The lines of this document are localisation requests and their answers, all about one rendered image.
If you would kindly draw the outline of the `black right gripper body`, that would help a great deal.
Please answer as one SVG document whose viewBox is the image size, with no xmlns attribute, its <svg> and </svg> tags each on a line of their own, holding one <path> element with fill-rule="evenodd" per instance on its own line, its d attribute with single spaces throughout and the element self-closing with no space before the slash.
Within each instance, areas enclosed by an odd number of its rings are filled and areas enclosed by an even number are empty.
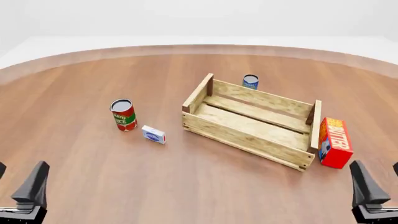
<svg viewBox="0 0 398 224">
<path fill-rule="evenodd" d="M 352 214 L 358 224 L 398 224 L 398 207 L 356 203 L 352 203 L 352 207 Z"/>
</svg>

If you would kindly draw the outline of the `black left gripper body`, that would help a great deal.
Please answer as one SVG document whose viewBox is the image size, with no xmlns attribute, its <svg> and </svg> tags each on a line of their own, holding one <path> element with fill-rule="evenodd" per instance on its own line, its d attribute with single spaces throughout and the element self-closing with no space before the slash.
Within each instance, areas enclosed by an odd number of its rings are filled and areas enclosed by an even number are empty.
<svg viewBox="0 0 398 224">
<path fill-rule="evenodd" d="M 47 209 L 38 205 L 32 208 L 0 207 L 0 224 L 42 224 Z"/>
</svg>

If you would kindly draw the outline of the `red butter box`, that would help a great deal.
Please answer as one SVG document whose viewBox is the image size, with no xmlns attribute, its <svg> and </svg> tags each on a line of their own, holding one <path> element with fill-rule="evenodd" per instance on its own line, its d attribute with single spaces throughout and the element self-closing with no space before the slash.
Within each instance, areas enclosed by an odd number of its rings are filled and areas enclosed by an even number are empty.
<svg viewBox="0 0 398 224">
<path fill-rule="evenodd" d="M 323 166 L 342 169 L 353 153 L 345 121 L 325 117 L 320 125 L 318 141 L 320 163 Z"/>
</svg>

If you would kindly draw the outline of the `wooden slat tray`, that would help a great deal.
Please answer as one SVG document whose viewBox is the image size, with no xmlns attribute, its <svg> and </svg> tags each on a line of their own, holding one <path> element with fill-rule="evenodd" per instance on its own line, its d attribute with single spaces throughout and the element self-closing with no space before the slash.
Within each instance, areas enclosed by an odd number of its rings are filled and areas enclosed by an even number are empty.
<svg viewBox="0 0 398 224">
<path fill-rule="evenodd" d="M 208 74 L 182 105 L 185 130 L 299 171 L 318 150 L 322 103 L 215 80 Z"/>
</svg>

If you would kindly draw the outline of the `red tomato sauce tin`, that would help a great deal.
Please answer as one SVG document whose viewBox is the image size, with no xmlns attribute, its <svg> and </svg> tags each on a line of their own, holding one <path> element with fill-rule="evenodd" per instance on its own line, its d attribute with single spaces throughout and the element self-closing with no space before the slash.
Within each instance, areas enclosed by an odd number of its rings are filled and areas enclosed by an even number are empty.
<svg viewBox="0 0 398 224">
<path fill-rule="evenodd" d="M 137 127 L 137 119 L 133 103 L 129 99 L 118 99 L 111 103 L 110 111 L 113 114 L 119 130 L 128 132 Z"/>
</svg>

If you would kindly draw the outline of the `small white blue box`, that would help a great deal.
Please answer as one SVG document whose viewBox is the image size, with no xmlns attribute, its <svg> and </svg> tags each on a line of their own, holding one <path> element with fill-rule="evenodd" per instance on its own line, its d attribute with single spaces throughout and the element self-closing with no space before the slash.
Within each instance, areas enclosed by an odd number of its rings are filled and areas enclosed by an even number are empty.
<svg viewBox="0 0 398 224">
<path fill-rule="evenodd" d="M 155 141 L 160 144 L 166 143 L 166 136 L 165 132 L 152 128 L 150 126 L 144 125 L 142 128 L 143 136 L 151 141 Z"/>
</svg>

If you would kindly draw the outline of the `blue tin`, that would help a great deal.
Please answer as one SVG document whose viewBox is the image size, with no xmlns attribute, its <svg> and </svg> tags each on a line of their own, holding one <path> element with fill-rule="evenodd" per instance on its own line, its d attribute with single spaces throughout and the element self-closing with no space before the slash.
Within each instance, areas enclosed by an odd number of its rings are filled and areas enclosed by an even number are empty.
<svg viewBox="0 0 398 224">
<path fill-rule="evenodd" d="M 243 87 L 257 90 L 259 84 L 259 78 L 253 74 L 247 74 L 243 77 Z"/>
</svg>

